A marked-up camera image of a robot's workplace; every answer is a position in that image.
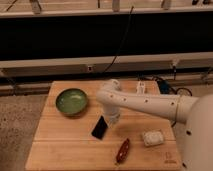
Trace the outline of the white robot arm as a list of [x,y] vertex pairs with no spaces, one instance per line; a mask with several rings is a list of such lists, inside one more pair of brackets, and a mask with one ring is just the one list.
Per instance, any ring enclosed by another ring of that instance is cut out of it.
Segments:
[[120,107],[174,120],[186,125],[181,171],[213,171],[213,94],[203,97],[129,93],[118,80],[106,81],[97,91],[108,123],[116,123]]

